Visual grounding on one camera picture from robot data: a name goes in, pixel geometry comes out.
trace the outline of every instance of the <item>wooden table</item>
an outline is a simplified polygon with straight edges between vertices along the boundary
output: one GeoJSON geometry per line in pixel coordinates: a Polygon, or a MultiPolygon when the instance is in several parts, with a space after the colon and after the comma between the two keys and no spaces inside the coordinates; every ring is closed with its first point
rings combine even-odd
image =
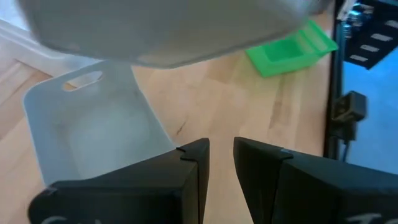
{"type": "MultiPolygon", "coordinates": [[[[315,20],[330,33],[329,15],[315,20]]],[[[235,136],[322,155],[329,63],[326,56],[308,69],[270,78],[261,78],[244,52],[173,70],[134,67],[147,99],[177,144],[210,139],[205,223],[252,223],[234,169],[235,136]]],[[[1,131],[0,223],[27,223],[27,205],[43,188],[29,129],[21,118],[4,136],[1,131]]]]}

